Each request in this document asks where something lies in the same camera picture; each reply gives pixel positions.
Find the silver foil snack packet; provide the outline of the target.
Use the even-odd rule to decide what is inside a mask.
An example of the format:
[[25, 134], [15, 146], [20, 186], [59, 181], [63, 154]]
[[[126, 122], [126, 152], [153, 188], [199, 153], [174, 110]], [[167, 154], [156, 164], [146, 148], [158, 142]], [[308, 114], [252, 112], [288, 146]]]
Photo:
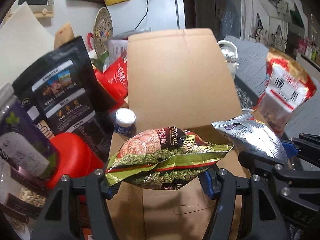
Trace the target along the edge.
[[236, 146], [238, 152], [246, 151], [289, 163], [280, 139], [265, 123], [250, 113], [227, 121], [213, 122], [212, 126], [227, 137]]

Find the green red cereal snack packet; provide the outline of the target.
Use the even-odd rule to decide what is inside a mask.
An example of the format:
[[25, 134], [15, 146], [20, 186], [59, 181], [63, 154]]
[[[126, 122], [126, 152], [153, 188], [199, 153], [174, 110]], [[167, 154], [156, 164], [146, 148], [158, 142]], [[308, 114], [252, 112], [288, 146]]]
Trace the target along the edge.
[[178, 190], [223, 159], [234, 145], [212, 144], [175, 126], [148, 129], [123, 143], [108, 162], [110, 186], [122, 181], [152, 190]]

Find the red cylindrical container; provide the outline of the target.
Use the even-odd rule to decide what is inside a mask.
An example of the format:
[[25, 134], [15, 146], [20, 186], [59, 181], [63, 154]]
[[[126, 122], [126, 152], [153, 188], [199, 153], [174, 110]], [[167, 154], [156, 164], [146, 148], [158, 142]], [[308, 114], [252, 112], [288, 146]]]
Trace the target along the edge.
[[48, 189], [53, 189], [65, 174], [80, 178], [104, 166], [104, 162], [74, 133], [61, 133], [50, 142], [59, 154], [55, 173], [45, 182]]

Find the large red white snack bag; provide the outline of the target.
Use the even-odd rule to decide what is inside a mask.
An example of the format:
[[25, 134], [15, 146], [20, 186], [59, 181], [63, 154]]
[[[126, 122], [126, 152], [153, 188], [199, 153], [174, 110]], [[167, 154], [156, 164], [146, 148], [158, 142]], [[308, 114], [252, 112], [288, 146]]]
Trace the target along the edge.
[[282, 137], [294, 110], [317, 92], [307, 71], [293, 58], [276, 48], [266, 57], [266, 88], [257, 109], [277, 137]]

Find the small blue white bottle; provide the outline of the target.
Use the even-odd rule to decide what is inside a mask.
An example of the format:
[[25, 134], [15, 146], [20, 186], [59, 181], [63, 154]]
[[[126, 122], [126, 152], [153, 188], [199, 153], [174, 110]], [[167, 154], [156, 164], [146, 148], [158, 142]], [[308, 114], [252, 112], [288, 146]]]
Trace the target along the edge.
[[120, 108], [116, 111], [115, 117], [115, 131], [121, 135], [129, 135], [136, 120], [135, 113], [128, 108]]

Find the jar with dark green label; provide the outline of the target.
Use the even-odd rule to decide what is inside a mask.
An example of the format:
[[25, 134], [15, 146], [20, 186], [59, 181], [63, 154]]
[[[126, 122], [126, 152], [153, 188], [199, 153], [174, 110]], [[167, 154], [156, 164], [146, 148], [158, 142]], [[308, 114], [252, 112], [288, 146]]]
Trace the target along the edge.
[[58, 150], [33, 124], [8, 82], [1, 86], [1, 149], [40, 180], [48, 180], [57, 168]]

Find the light blue leaf cushion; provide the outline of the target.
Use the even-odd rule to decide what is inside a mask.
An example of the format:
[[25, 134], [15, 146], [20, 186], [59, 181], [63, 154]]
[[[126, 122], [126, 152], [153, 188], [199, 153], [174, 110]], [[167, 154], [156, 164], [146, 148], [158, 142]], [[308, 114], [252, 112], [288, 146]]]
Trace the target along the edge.
[[[244, 108], [255, 107], [260, 95], [266, 88], [266, 57], [268, 48], [263, 44], [243, 41], [234, 36], [226, 36], [238, 49], [239, 67], [236, 71], [235, 84], [247, 94], [251, 103], [241, 99]], [[288, 138], [297, 137], [301, 133], [319, 135], [319, 82], [313, 77], [317, 87], [316, 94], [299, 106], [285, 127]]]

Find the black stand-up pouch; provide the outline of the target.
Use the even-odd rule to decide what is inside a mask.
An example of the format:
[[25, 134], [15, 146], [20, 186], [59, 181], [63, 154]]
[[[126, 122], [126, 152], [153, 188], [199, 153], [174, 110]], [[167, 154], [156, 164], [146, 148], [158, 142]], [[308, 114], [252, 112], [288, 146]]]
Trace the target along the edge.
[[115, 100], [99, 84], [82, 37], [29, 66], [12, 84], [34, 124], [44, 121], [53, 135], [74, 133], [102, 160], [108, 159]]

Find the white thermos jug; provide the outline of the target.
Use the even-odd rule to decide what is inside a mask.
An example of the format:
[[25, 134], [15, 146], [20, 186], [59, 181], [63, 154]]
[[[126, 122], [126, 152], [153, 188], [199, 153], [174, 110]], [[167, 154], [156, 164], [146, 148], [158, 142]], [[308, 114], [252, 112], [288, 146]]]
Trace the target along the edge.
[[226, 40], [218, 41], [217, 44], [225, 58], [225, 62], [232, 75], [232, 78], [235, 79], [236, 71], [239, 67], [237, 47], [234, 43]]

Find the white foam board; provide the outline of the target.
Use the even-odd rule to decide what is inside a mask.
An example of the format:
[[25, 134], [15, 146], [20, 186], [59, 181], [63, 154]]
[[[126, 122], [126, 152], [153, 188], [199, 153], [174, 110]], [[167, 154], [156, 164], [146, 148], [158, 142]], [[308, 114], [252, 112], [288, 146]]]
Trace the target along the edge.
[[23, 3], [1, 27], [0, 81], [14, 80], [37, 59], [54, 49], [54, 36]]

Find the white refrigerator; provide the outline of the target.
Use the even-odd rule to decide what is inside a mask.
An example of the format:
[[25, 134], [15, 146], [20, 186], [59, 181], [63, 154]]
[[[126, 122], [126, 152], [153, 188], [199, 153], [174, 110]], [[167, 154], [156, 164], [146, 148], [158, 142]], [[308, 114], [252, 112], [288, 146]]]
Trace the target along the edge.
[[107, 7], [113, 35], [127, 31], [185, 29], [184, 0], [130, 0]]

